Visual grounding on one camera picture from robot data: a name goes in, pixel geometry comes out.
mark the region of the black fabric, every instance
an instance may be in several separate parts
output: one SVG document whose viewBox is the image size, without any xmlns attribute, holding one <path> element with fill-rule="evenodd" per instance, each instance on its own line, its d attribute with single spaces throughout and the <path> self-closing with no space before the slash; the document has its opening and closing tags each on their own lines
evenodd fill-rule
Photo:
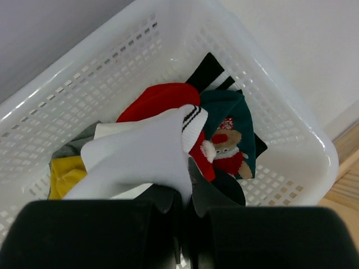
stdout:
<svg viewBox="0 0 359 269">
<path fill-rule="evenodd" d="M 208 53 L 186 83 L 192 85 L 199 93 L 201 93 L 205 88 L 211 85 L 223 71 L 223 67 L 219 64 L 216 58 L 214 58 L 211 53 Z"/>
<path fill-rule="evenodd" d="M 235 83 L 232 77 L 227 77 L 225 81 L 221 85 L 219 85 L 216 90 L 228 90 Z"/>
<path fill-rule="evenodd" d="M 236 179 L 216 168 L 214 173 L 215 179 L 212 180 L 212 185 L 236 204 L 246 206 L 245 194 Z"/>
<path fill-rule="evenodd" d="M 256 133 L 254 133 L 254 141 L 256 143 L 256 158 L 258 158 L 268 147 Z"/>
</svg>

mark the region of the laundry basket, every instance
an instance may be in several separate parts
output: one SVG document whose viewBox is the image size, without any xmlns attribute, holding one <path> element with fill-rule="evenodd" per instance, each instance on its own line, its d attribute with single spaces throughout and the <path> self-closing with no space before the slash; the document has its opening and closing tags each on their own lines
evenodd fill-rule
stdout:
<svg viewBox="0 0 359 269">
<path fill-rule="evenodd" d="M 184 82 L 211 52 L 242 87 L 268 145 L 254 206 L 314 205 L 332 186 L 331 141 L 238 18 L 216 0 L 136 0 L 0 106 L 0 242 L 49 192 L 51 154 L 96 120 L 114 121 L 148 86 Z"/>
</svg>

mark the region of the laundry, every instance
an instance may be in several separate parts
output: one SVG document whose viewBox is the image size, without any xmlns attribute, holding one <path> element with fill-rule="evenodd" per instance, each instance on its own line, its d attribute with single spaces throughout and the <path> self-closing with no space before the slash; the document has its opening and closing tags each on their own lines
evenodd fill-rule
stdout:
<svg viewBox="0 0 359 269">
<path fill-rule="evenodd" d="M 123 131 L 140 128 L 156 120 L 163 119 L 169 116 L 170 113 L 174 113 L 177 110 L 177 108 L 168 109 L 156 116 L 139 120 L 137 122 L 99 123 L 96 126 L 94 140 L 101 137 L 114 135 L 116 133 L 121 133 Z"/>
<path fill-rule="evenodd" d="M 185 115 L 182 107 L 141 128 L 87 143 L 81 156 L 88 174 L 64 199 L 106 199 L 129 190 L 127 184 L 154 183 L 178 190 L 187 204 L 192 183 L 182 146 Z"/>
<path fill-rule="evenodd" d="M 85 165 L 80 156 L 53 159 L 49 199 L 62 199 L 86 175 Z"/>
<path fill-rule="evenodd" d="M 241 185 L 226 172 L 214 169 L 215 179 L 211 182 L 222 194 L 240 206 L 246 206 L 246 198 Z"/>
<path fill-rule="evenodd" d="M 231 90 L 243 94 L 241 87 L 224 70 L 217 59 L 208 53 L 186 83 L 195 87 L 199 93 L 208 90 Z M 256 157 L 268 149 L 267 145 L 255 135 Z"/>
<path fill-rule="evenodd" d="M 94 139 L 96 125 L 95 122 L 79 133 L 73 140 L 63 145 L 59 150 L 52 154 L 51 159 L 80 155 L 81 149 L 87 142 Z"/>
<path fill-rule="evenodd" d="M 201 106 L 208 111 L 206 139 L 216 148 L 213 167 L 236 179 L 255 176 L 256 148 L 251 113 L 242 94 L 212 90 L 201 94 Z"/>
<path fill-rule="evenodd" d="M 208 117 L 208 113 L 205 109 L 202 109 L 195 105 L 184 105 L 178 109 L 172 109 L 170 113 L 166 111 L 152 118 L 140 120 L 138 122 L 116 123 L 117 125 L 123 124 L 124 126 L 127 126 L 126 131 L 121 131 L 118 132 L 117 134 L 141 129 L 145 126 L 166 119 L 172 114 L 178 113 L 179 111 L 181 111 L 181 113 L 182 112 L 184 113 L 183 123 L 182 123 L 182 136 L 181 136 L 182 150 L 184 153 L 188 154 L 191 151 L 192 147 L 196 145 L 196 142 L 199 141 L 198 138 L 202 133 L 203 126 L 205 125 L 205 122 Z M 87 143 L 82 148 L 81 157 L 87 171 L 90 171 L 96 164 L 98 164 L 103 159 L 105 159 L 108 155 L 114 153 L 117 150 L 116 147 L 108 143 L 109 139 L 114 139 L 113 137 L 115 137 L 115 134 L 93 140 Z M 211 146 L 212 148 L 208 148 L 208 150 L 211 152 L 210 157 L 212 161 L 215 155 L 215 148 L 213 147 L 212 144 Z"/>
<path fill-rule="evenodd" d="M 200 96 L 198 91 L 189 84 L 168 83 L 160 84 L 147 88 L 141 96 L 134 101 L 117 119 L 117 122 L 137 122 L 156 116 L 168 109 L 179 108 L 183 105 L 200 105 Z M 198 119 L 201 108 L 192 110 L 185 118 L 183 125 L 183 135 L 191 135 L 186 131 L 186 126 L 193 120 Z M 199 135 L 199 141 L 196 142 L 189 154 L 196 161 L 203 176 L 211 181 L 215 178 L 211 160 L 214 156 L 210 154 L 208 148 L 211 147 L 209 141 L 205 141 L 204 133 Z"/>
</svg>

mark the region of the gray wall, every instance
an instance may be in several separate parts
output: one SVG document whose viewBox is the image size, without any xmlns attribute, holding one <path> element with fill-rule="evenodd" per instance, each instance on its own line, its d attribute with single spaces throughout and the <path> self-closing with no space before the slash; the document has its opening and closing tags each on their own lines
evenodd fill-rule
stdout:
<svg viewBox="0 0 359 269">
<path fill-rule="evenodd" d="M 0 103 L 133 0 L 1 0 Z"/>
</svg>

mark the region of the yellow fabric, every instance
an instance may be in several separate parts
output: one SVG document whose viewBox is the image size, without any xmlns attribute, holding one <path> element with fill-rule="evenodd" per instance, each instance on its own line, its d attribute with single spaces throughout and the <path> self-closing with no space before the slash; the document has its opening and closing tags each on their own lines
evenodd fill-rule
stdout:
<svg viewBox="0 0 359 269">
<path fill-rule="evenodd" d="M 81 156 L 51 161 L 50 200 L 60 200 L 87 175 Z"/>
</svg>

